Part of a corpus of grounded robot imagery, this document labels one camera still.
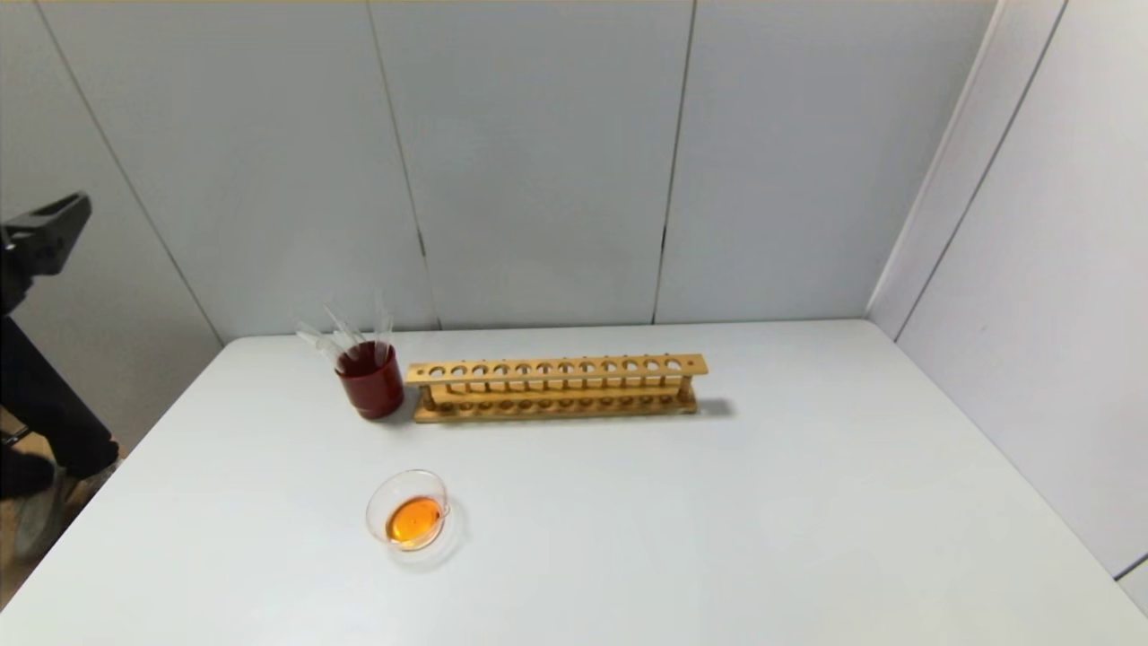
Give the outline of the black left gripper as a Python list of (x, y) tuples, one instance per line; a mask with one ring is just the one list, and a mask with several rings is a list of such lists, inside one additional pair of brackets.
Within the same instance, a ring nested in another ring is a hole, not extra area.
[(85, 192), (5, 221), (1, 233), (1, 301), (11, 314), (26, 298), (34, 275), (60, 275), (91, 217)]

